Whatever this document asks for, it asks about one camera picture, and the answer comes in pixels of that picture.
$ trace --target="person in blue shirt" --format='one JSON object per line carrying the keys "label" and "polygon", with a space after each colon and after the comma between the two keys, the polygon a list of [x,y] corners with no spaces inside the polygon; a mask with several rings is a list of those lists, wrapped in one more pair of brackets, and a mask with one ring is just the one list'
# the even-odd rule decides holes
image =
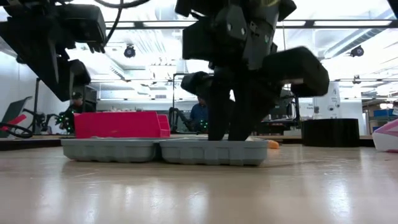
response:
{"label": "person in blue shirt", "polygon": [[192,107],[190,119],[195,131],[205,131],[208,122],[208,110],[204,99],[198,96],[198,103]]}

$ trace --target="ceiling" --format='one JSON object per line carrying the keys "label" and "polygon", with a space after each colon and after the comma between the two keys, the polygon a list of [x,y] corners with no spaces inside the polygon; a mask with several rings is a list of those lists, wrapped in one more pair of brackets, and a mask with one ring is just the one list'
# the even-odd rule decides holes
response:
{"label": "ceiling", "polygon": [[[107,0],[119,3],[119,0]],[[123,10],[121,21],[181,21],[185,19],[174,13],[176,0],[152,0],[142,6]],[[94,1],[74,0],[75,4],[96,4]],[[386,0],[296,0],[298,9],[287,19],[390,19],[392,11]],[[99,6],[105,21],[113,21],[117,10]],[[0,11],[0,20],[6,19]],[[308,47],[322,59],[328,69],[330,79],[353,78],[398,78],[398,44],[395,37],[398,29],[277,29],[274,42],[279,50],[298,46]],[[10,51],[4,42],[2,51]],[[123,55],[127,44],[134,45],[136,56]],[[362,57],[348,57],[347,50],[361,45],[365,54]],[[116,30],[106,47],[106,54],[91,54],[85,45],[68,53],[78,58],[88,67],[94,80],[93,87],[101,89],[102,98],[170,98],[171,83],[167,80],[172,74],[190,73],[200,70],[209,72],[207,62],[181,59],[182,30]],[[129,83],[113,81],[134,80]],[[362,82],[359,84],[363,95],[395,88],[393,83]],[[342,94],[349,95],[351,82],[341,83]],[[194,98],[177,84],[176,98]]]}

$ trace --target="pink container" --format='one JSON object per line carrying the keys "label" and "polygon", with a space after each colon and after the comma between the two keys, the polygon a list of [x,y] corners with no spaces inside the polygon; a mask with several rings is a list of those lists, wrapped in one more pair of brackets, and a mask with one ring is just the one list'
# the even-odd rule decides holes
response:
{"label": "pink container", "polygon": [[166,115],[155,111],[75,114],[76,138],[169,138]]}

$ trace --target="gray plastic tray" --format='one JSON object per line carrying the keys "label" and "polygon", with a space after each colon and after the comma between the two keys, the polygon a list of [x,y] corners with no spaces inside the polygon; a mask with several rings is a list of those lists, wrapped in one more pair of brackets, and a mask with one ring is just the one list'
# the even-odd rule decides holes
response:
{"label": "gray plastic tray", "polygon": [[176,164],[258,166],[267,159],[267,141],[171,139],[159,144],[162,157]]}
{"label": "gray plastic tray", "polygon": [[149,162],[159,139],[62,139],[63,154],[76,161]]}

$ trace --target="black cable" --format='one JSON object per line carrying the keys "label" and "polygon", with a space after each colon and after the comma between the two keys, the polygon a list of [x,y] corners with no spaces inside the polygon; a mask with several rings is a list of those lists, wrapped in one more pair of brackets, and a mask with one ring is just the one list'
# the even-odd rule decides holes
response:
{"label": "black cable", "polygon": [[17,138],[27,139],[27,138],[31,138],[33,136],[33,132],[31,130],[29,130],[27,128],[24,128],[24,127],[21,127],[21,126],[18,126],[18,125],[15,125],[15,124],[0,123],[0,128],[3,128],[3,127],[20,129],[21,131],[23,131],[23,133],[27,133],[27,134],[23,134],[23,133],[22,134],[17,134],[15,132],[10,131],[10,130],[6,130],[5,131],[5,132],[9,133],[10,135],[15,136]]}
{"label": "black cable", "polygon": [[131,7],[137,7],[140,6],[142,4],[145,4],[147,2],[149,2],[150,0],[136,0],[136,1],[132,1],[129,3],[124,3],[124,4],[112,4],[103,0],[94,0],[95,2],[97,2],[98,4],[101,4],[105,7],[110,7],[110,8],[114,8],[114,9],[128,9]]}
{"label": "black cable", "polygon": [[[120,5],[123,5],[123,2],[124,2],[124,0],[120,0]],[[119,24],[119,20],[120,20],[120,17],[122,15],[122,10],[123,10],[123,8],[121,8],[121,7],[118,9],[118,14],[116,16],[116,19],[114,20],[114,24],[113,24],[113,26],[111,28],[111,31],[109,32],[108,36],[106,37],[106,43],[109,42],[109,40],[111,39],[111,37],[113,35],[113,32],[116,30],[116,27]]]}

